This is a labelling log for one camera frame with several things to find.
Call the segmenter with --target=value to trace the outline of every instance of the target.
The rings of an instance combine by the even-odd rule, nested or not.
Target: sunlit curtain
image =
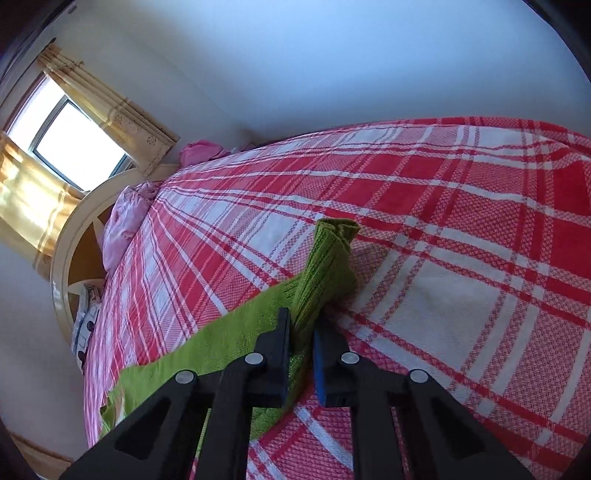
[[[82,194],[0,131],[0,241],[49,279],[57,237]]]
[[[144,175],[149,175],[178,141],[176,134],[94,77],[81,61],[66,57],[54,43],[41,52],[37,61],[66,95],[125,150]]]

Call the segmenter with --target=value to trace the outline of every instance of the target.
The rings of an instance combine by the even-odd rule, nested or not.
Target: green garment
[[[290,392],[286,409],[304,386],[310,359],[314,321],[330,300],[353,292],[355,274],[349,266],[350,243],[359,226],[347,219],[322,219],[316,224],[314,245],[303,272],[259,293],[237,309],[209,323],[183,346],[145,366],[121,371],[115,388],[102,407],[102,435],[137,408],[179,370],[204,375],[222,370],[234,359],[253,351],[256,337],[274,330],[277,311],[289,307],[293,351]],[[258,438],[285,413],[277,408],[255,408],[251,438]]]

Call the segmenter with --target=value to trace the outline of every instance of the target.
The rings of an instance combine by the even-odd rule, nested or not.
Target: headboard
[[[56,242],[51,260],[51,293],[60,330],[69,344],[76,310],[79,284],[100,284],[105,278],[102,254],[96,232],[111,215],[117,197],[123,189],[146,180],[165,180],[178,170],[178,165],[159,165],[145,178],[137,168],[111,177],[86,195],[74,209]]]

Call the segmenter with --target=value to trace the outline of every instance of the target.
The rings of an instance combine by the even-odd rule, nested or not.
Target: metal rivet
[[[181,384],[191,383],[193,381],[193,378],[195,378],[195,374],[193,372],[190,372],[189,370],[182,370],[181,372],[177,373],[174,377],[177,383]]]
[[[263,356],[258,352],[249,353],[244,361],[249,365],[258,365],[262,362]]]
[[[429,380],[429,375],[425,370],[413,370],[410,372],[410,379],[415,383],[425,383]]]
[[[354,365],[359,362],[359,355],[353,352],[346,352],[340,356],[340,361],[347,365]]]

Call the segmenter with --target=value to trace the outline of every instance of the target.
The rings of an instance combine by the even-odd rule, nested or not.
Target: checkered fabric
[[[109,280],[86,364],[85,419],[128,365],[304,267],[316,220],[361,225],[351,350],[428,371],[538,479],[591,432],[591,141],[501,118],[303,135],[180,170]],[[353,477],[348,411],[294,410],[251,443],[253,479]]]

